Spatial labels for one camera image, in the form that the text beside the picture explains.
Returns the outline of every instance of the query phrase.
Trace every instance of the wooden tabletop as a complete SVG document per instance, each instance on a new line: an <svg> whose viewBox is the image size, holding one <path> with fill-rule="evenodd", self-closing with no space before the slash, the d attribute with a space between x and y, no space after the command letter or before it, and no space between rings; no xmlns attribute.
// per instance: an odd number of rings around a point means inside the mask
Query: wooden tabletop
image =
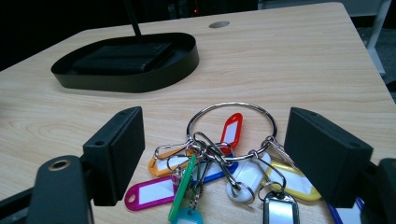
<svg viewBox="0 0 396 224"><path fill-rule="evenodd" d="M217 21L228 26L212 29ZM38 167L55 157L82 154L82 145L117 112L143 107L146 150L130 186L155 178L148 171L154 149L183 143L199 110L221 102L266 109L284 142L290 108L315 111L375 151L372 162L396 157L396 106L375 70L343 5L328 3L141 24L143 35L182 32L197 40L200 63L173 86L146 93L66 89L51 66L92 42L134 35L131 26L88 30L0 73L0 200L31 188ZM225 120L244 115L235 154L259 148L271 133L260 114L242 107L214 110L195 131L219 141ZM233 203L226 180L205 185L197 209L206 223L262 223L262 202ZM298 201L301 223L328 223L320 200ZM123 202L94 207L96 223L168 223L171 204L129 212Z"/></svg>

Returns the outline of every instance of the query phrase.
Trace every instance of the green key tag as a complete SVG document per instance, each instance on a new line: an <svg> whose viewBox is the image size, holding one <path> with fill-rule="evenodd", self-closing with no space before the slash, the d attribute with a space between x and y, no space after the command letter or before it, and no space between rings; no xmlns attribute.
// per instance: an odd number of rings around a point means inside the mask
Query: green key tag
<svg viewBox="0 0 396 224"><path fill-rule="evenodd" d="M184 171L184 175L181 178L181 183L178 186L174 202L172 203L171 210L169 211L168 220L171 222L174 221L175 218L177 217L178 209L181 205L181 201L183 199L184 193L186 192L187 186L189 185L191 179L192 170L194 169L195 166L195 161L196 161L196 157L195 155L192 155L189 164L187 165L187 168Z"/></svg>
<svg viewBox="0 0 396 224"><path fill-rule="evenodd" d="M201 214L197 210L191 213L191 209L187 207L178 211L175 219L171 223L172 224L181 224L181 223L204 224L204 221L202 220Z"/></svg>

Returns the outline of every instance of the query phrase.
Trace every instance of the table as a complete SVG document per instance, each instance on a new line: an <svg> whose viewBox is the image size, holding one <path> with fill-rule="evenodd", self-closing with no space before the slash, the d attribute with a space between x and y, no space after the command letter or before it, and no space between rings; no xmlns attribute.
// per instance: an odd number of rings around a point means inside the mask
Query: table
<svg viewBox="0 0 396 224"><path fill-rule="evenodd" d="M209 24L229 21L212 29ZM55 157L82 154L82 145L117 112L143 107L146 150L130 186L154 178L156 147L182 143L190 118L221 102L265 108L284 142L292 106L315 111L374 149L372 162L396 156L396 106L344 7L327 3L141 24L143 35L184 32L197 40L200 63L177 84L147 93L63 88L50 67L92 42L133 35L130 26L81 32L0 73L0 200L33 186L38 167ZM194 126L219 139L232 112L244 114L236 154L259 148L271 132L253 111L210 112ZM226 180L205 185L198 210L207 223L262 223L262 202L232 203ZM171 204L129 212L123 202L94 207L96 223L167 223ZM331 223L323 201L299 201L301 223Z"/></svg>

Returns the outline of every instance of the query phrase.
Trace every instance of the large metal ring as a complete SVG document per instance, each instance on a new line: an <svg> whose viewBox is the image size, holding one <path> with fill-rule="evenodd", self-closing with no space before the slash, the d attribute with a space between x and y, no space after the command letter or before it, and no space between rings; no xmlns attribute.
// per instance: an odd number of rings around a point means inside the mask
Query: large metal ring
<svg viewBox="0 0 396 224"><path fill-rule="evenodd" d="M241 102L226 102L226 103L220 103L220 104L216 104L216 105L211 105L201 111L199 111L197 114L195 114L194 117L192 117L192 119L189 122L189 125L187 126L187 139L192 140L192 136L191 136L191 128L193 126L193 124L195 123L196 120L198 120L198 118L200 118L202 115L204 115L205 113L220 108L220 107L225 107L225 106L242 106L242 107L247 107L249 109L254 109L258 112L260 112L261 114L263 114L267 119L269 119L271 121L271 124L273 126L273 132L272 132L272 136L276 137L276 132L277 132L277 127L276 127L276 122L274 120L274 118L263 108L257 106L257 105L253 105L253 104L249 104L249 103L241 103ZM265 149L267 149L270 146L269 143L264 144L259 150L256 150L257 153L262 153L264 152ZM245 159L249 159L251 157L253 157L253 154L247 154L245 156L239 156L239 157L233 157L233 158L225 158L226 161L241 161L241 160L245 160Z"/></svg>

